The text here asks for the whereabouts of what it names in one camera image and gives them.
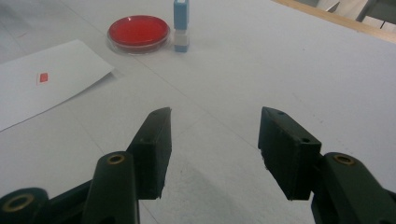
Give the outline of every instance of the red mark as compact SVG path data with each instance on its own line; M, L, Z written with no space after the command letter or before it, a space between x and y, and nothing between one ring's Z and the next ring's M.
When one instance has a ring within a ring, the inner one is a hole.
M49 80L49 74L48 73L41 73L40 74L40 79L39 79L40 83L47 82L48 80Z

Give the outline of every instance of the white table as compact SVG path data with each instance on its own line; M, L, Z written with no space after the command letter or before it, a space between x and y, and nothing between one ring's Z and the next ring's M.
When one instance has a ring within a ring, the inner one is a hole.
M125 150L150 111L171 106L173 154L163 197L142 223L314 223L289 202L257 149L262 106L287 112L396 191L396 45L263 0L191 1L191 47L124 56L109 25L157 16L173 1L0 0L0 63L73 39L116 69L71 100L0 132L0 195L54 197Z

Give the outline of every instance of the screw hole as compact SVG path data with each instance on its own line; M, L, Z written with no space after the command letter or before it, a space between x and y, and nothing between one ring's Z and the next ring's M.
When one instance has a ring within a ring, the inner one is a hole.
M110 165L114 165L114 164L123 162L124 160L125 160L125 157L122 155L113 155L113 156L107 158L107 163Z
M8 200L2 207L4 212L17 212L29 205L35 196L30 193L21 194Z
M335 155L334 159L344 165L353 165L355 161L344 155Z

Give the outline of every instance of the petri dish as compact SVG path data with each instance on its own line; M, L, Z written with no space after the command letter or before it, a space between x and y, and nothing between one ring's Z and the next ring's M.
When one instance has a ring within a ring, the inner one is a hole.
M145 15L122 18L108 29L111 47L120 52L144 54L166 45L170 29L165 21Z

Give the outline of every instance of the white surface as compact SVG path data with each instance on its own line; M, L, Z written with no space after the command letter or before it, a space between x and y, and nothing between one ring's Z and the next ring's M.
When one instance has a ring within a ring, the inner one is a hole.
M111 70L79 40L0 64L0 131L75 96Z
M82 183L168 105L174 153L163 197L142 202L147 223L314 223L309 202L287 201L263 167L264 105L300 122L323 153L359 158L396 191L393 44L271 1L200 0L191 2L188 53L168 46L126 57L106 45L112 22L148 14L172 24L173 1L0 0L0 8L2 62L81 39L116 68L0 133L1 195L39 186L55 196Z

